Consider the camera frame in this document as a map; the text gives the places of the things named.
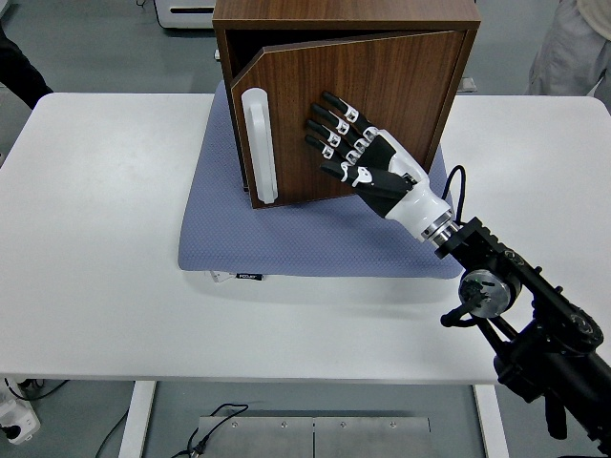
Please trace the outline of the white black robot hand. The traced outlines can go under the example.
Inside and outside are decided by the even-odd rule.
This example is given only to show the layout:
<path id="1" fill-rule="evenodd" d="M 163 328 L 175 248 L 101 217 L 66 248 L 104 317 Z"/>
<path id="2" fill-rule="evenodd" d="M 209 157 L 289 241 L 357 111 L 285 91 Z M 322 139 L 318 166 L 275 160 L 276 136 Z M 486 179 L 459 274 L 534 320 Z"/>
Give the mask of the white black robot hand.
<path id="1" fill-rule="evenodd" d="M 394 136 L 335 94 L 324 92 L 322 98 L 332 108 L 311 105 L 321 120 L 306 122 L 314 134 L 305 142 L 324 158 L 323 172 L 420 241 L 452 224 L 450 205 L 432 191 L 428 174 Z"/>

